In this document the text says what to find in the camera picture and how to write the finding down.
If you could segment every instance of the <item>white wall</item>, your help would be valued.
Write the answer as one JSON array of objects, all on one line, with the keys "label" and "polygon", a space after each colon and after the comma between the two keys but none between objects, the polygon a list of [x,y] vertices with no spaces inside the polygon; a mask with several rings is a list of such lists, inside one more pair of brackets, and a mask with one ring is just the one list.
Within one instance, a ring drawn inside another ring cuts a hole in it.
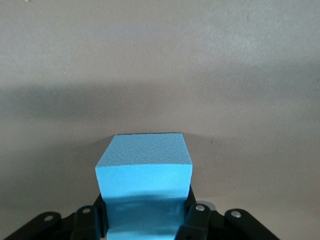
[{"label": "white wall", "polygon": [[111,135],[183,132],[199,200],[316,239],[319,22],[317,0],[0,1],[0,238],[93,202]]}]

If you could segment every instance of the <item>foam block front face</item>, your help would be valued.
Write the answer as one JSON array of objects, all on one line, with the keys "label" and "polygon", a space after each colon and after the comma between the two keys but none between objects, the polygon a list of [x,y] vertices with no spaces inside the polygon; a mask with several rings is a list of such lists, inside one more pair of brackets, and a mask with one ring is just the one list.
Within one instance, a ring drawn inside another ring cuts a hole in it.
[{"label": "foam block front face", "polygon": [[192,175],[181,133],[116,135],[95,171],[108,240],[174,239]]}]

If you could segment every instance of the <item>bolt head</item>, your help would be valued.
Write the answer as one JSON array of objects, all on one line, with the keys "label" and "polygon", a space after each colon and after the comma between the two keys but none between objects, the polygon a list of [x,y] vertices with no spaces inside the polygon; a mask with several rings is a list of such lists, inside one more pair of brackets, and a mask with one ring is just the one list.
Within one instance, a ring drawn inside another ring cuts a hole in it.
[{"label": "bolt head", "polygon": [[200,211],[200,212],[202,212],[202,211],[204,211],[206,208],[205,208],[205,206],[199,204],[199,205],[195,206],[195,209],[198,210],[198,211]]},{"label": "bolt head", "polygon": [[241,213],[238,212],[238,211],[232,211],[232,212],[231,212],[231,216],[239,219],[239,218],[241,218]]}]

